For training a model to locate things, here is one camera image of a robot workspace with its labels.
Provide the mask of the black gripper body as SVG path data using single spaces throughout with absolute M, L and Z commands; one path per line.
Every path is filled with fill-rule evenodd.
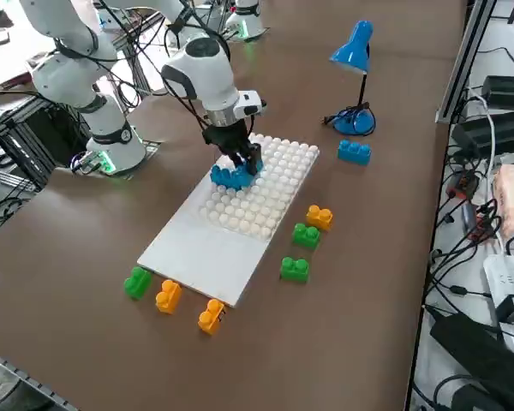
M 252 148 L 244 120 L 224 127 L 210 125 L 202 132 L 202 135 L 208 145 L 216 146 L 222 154 L 230 159 L 250 158 Z

